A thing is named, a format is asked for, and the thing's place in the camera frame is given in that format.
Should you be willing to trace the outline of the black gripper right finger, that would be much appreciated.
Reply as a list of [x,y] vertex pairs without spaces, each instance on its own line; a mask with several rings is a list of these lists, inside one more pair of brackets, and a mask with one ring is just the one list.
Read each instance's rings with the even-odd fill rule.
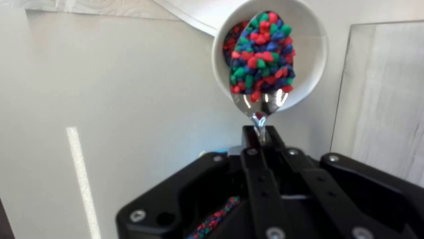
[[317,206],[311,218],[321,226],[323,239],[378,239],[376,221],[359,210],[329,171],[299,149],[288,148],[274,128],[268,126],[266,133],[278,159]]

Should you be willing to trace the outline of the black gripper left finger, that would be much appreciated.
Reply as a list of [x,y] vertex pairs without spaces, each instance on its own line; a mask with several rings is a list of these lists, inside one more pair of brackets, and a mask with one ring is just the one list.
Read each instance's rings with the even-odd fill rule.
[[286,239],[282,203],[273,171],[252,126],[242,128],[241,165],[257,239]]

